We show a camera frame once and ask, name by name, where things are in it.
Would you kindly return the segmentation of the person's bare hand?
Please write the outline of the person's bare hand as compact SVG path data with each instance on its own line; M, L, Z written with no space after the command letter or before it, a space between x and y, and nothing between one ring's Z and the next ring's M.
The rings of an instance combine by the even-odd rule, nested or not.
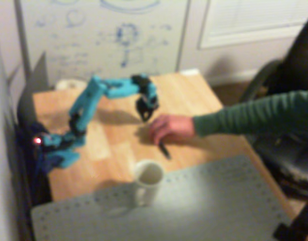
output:
M190 139L195 135L194 121L190 116L162 114L149 125L149 137L155 145L164 140Z

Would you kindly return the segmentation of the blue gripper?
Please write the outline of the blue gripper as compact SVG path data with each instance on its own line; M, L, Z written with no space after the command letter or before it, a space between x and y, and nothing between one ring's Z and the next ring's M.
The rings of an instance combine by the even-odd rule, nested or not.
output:
M145 79L141 82L140 93L142 97L136 101L136 111L143 122L147 122L159 106L156 85L151 80Z

